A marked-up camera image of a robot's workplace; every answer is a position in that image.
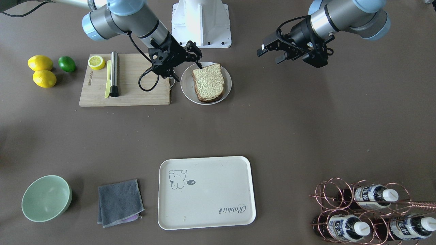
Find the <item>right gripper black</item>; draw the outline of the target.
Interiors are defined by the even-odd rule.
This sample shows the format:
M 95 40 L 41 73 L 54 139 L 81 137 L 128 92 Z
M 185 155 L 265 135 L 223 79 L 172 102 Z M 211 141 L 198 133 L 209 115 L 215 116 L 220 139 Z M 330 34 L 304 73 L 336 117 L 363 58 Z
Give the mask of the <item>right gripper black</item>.
M 179 79 L 179 76 L 174 72 L 174 68 L 183 62 L 191 61 L 191 54 L 189 52 L 193 53 L 193 61 L 198 68 L 203 68 L 200 62 L 202 58 L 201 50 L 191 40 L 183 47 L 175 40 L 171 33 L 168 33 L 168 36 L 161 44 L 158 44 L 157 40 L 153 37 L 150 37 L 149 41 L 152 46 L 148 48 L 149 55 L 151 56 L 152 71 L 164 79 L 168 77 Z

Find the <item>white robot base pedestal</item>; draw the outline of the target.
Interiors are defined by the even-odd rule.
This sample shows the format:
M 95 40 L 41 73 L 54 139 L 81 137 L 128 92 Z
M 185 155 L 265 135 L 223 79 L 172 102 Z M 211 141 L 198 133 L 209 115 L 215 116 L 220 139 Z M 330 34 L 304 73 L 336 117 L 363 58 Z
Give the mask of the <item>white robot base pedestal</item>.
M 221 0 L 179 0 L 172 6 L 171 34 L 184 46 L 192 41 L 198 48 L 230 48 L 229 7 Z

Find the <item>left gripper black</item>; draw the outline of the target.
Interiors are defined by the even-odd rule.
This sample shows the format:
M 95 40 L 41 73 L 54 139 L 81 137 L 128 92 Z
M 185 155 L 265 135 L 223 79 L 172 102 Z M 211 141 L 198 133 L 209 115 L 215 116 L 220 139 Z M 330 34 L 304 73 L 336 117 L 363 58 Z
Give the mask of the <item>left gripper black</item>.
M 299 19 L 301 21 L 293 26 L 288 34 L 282 32 L 282 26 Z M 327 40 L 318 37 L 311 27 L 310 16 L 306 15 L 280 24 L 272 34 L 263 39 L 262 48 L 256 53 L 258 57 L 261 57 L 269 51 L 284 51 L 275 58 L 277 65 L 286 60 L 294 61 L 302 58 L 307 64 L 321 68 L 328 64 L 329 56 L 334 53 L 333 49 L 327 47 L 327 43 L 334 39 L 334 35 Z

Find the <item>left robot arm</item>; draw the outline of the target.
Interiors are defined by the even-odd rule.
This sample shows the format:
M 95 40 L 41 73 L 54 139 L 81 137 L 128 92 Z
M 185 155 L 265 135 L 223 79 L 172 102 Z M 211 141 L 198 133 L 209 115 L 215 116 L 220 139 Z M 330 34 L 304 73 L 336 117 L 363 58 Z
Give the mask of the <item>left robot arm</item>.
M 315 68 L 324 67 L 334 53 L 327 44 L 335 38 L 335 33 L 353 33 L 365 40 L 379 40 L 388 33 L 391 19 L 383 9 L 386 3 L 385 0 L 315 0 L 307 15 L 285 21 L 285 24 L 298 21 L 289 33 L 284 33 L 279 25 L 265 37 L 257 56 L 284 51 L 276 58 L 277 64 L 302 58 Z

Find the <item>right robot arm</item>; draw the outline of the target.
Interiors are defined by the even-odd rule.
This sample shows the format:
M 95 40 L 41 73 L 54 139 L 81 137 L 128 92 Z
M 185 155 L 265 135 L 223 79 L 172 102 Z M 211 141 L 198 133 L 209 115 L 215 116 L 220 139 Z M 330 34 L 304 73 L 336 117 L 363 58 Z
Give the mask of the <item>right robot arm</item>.
M 81 23 L 92 40 L 136 35 L 148 48 L 151 67 L 147 72 L 165 79 L 175 78 L 174 68 L 184 62 L 194 62 L 202 68 L 201 50 L 192 41 L 182 46 L 148 7 L 146 0 L 62 0 L 61 3 L 89 9 Z

